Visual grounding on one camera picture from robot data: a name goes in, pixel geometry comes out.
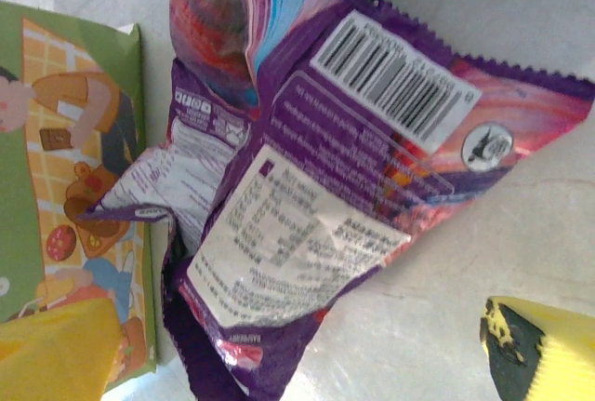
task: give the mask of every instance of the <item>snack bag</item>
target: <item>snack bag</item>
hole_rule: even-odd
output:
[[[202,401],[279,400],[341,294],[595,98],[461,58],[383,0],[171,0],[171,32],[167,140],[102,208],[176,221],[165,325]]]
[[[110,382],[154,370],[148,230],[83,218],[144,147],[139,27],[2,2],[0,21],[0,322],[108,299]]]

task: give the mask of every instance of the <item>purple snack bag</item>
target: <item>purple snack bag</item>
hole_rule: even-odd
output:
[[[338,297],[595,98],[383,0],[172,0],[171,32],[167,142],[102,205],[171,214],[164,320],[201,401],[280,399]]]

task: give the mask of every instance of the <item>black and yellow object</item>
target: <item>black and yellow object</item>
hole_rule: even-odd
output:
[[[493,297],[480,336],[503,401],[595,400],[594,317]]]

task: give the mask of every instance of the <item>barcode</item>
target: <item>barcode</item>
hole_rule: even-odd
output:
[[[356,11],[311,66],[428,153],[440,148],[482,95]]]

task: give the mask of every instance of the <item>marble surface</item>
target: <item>marble surface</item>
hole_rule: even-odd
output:
[[[143,30],[150,141],[169,103],[167,0],[14,0]],[[595,80],[595,0],[392,0],[458,51]],[[284,401],[496,401],[479,317],[495,294],[595,314],[595,116],[345,297]],[[153,229],[155,270],[164,247]],[[104,401],[192,400],[161,328],[162,365]]]

